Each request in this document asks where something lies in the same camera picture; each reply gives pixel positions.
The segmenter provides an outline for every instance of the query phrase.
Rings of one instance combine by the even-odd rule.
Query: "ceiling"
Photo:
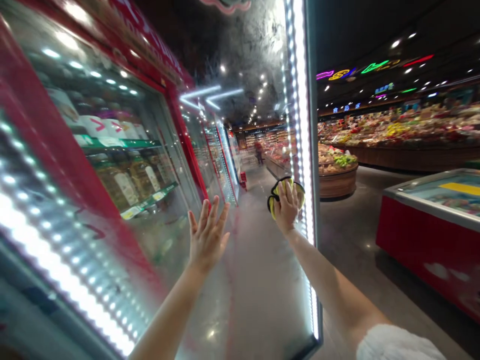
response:
[[[161,5],[137,0],[137,4],[198,86],[244,89],[244,94],[218,101],[220,116],[237,127],[247,125],[252,115],[259,124],[280,117],[281,109],[275,110],[275,105],[283,99],[281,54],[287,53],[282,0],[254,0],[247,11],[231,15],[199,0],[164,0]],[[316,6],[316,73],[357,69],[348,77],[316,82],[319,113],[349,102],[363,106],[372,101],[373,106],[380,101],[372,98],[375,90],[389,83],[394,84],[389,95],[406,98],[416,91],[401,91],[420,90],[428,81],[425,91],[444,81],[480,75],[480,2],[322,0]],[[397,40],[398,46],[392,48]],[[422,67],[423,62],[402,66],[432,54]],[[361,73],[386,60],[400,62]]]

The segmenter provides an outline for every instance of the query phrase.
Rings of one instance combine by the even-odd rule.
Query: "person's left hand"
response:
[[[198,223],[195,220],[194,213],[188,212],[188,220],[190,221],[189,265],[198,269],[204,275],[207,275],[220,260],[230,236],[229,232],[222,236],[230,204],[228,202],[225,204],[217,221],[219,202],[219,197],[215,196],[209,214],[210,202],[205,199]]]

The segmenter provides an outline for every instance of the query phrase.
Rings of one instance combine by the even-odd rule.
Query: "gray tile floor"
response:
[[[361,166],[351,197],[320,205],[320,250],[395,324],[430,339],[447,359],[480,359],[480,326],[375,245],[382,190],[414,177]],[[234,269],[227,358],[284,359],[305,332],[305,299],[294,299],[303,274],[266,210],[274,178],[253,167],[247,179],[248,192],[240,191],[233,211],[235,249],[227,254]],[[323,335],[313,359],[354,358],[328,309]]]

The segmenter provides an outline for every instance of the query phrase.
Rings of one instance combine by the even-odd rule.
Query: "round wooden display counter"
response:
[[[422,172],[444,172],[458,169],[462,168],[465,162],[480,158],[480,146],[423,150],[388,147],[337,147],[355,154],[359,163]]]
[[[343,171],[324,172],[318,176],[320,182],[320,199],[339,198],[352,194],[357,185],[357,169],[359,165]]]

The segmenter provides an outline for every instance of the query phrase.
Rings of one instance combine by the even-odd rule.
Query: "price tag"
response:
[[[164,198],[164,196],[165,196],[165,194],[162,191],[159,191],[159,192],[153,194],[153,198],[155,200],[161,200],[161,199]]]
[[[142,211],[142,208],[140,208],[140,206],[134,206],[128,209],[127,211],[122,212],[120,216],[125,220],[129,220],[133,218],[135,215],[139,214],[141,211]]]
[[[118,139],[116,137],[100,136],[98,138],[98,141],[105,147],[126,147],[125,143],[121,139]]]
[[[87,147],[88,145],[91,145],[94,143],[92,141],[92,138],[88,135],[74,134],[73,137],[75,138],[78,145],[80,145],[81,147]]]

